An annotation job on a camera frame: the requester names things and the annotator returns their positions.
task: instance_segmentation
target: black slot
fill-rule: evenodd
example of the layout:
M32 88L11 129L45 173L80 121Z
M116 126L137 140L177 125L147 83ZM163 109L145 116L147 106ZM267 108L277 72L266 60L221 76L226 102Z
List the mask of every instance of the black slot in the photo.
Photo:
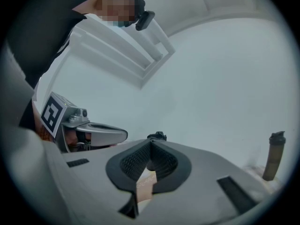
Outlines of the black slot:
M130 218L136 218L138 216L139 211L136 202L136 194L131 195L128 203L126 203L126 205L121 208L119 212Z
M76 167L76 166L79 166L79 165L82 165L82 164L85 164L85 163L88 163L89 160L87 160L86 158L82 158L82 159L79 159L79 160L74 160L74 161L70 161L70 162L67 162L67 165L69 167Z
M230 176L217 182L240 214L256 206L257 203Z

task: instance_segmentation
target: person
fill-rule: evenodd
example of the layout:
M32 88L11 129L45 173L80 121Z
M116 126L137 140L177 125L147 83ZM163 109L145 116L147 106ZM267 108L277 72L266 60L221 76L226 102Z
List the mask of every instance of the person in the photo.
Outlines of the person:
M144 7L144 0L30 0L8 32L7 41L26 81L35 88L69 45L73 28L86 19L86 14L122 27L135 23ZM38 133L44 129L46 133L45 128L35 124L32 104L28 104L20 126Z

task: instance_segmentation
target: hand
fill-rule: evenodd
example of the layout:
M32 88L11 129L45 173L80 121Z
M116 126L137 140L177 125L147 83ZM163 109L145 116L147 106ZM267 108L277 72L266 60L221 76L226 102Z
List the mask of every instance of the hand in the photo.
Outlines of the hand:
M78 138L75 130L71 130L71 129L65 130L65 139L67 145L69 146L76 146L78 143ZM85 139L91 140L91 133L85 133Z

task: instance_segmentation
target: white ceiling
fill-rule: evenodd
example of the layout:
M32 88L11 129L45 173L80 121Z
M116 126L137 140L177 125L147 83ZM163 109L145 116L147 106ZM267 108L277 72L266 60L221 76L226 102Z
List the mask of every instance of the white ceiling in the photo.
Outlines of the white ceiling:
M218 19L267 15L258 0L145 0L146 10L156 13L155 20L168 36L191 26Z

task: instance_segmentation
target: black rubber seal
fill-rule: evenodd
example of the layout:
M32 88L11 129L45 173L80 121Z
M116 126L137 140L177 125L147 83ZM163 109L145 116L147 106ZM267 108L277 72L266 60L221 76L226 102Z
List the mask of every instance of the black rubber seal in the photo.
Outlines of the black rubber seal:
M192 169L187 156L153 139L146 139L110 158L105 167L107 176L118 189L132 193L130 201L119 211L129 217L138 215L136 182L149 162L157 175L153 194L176 190L189 177Z

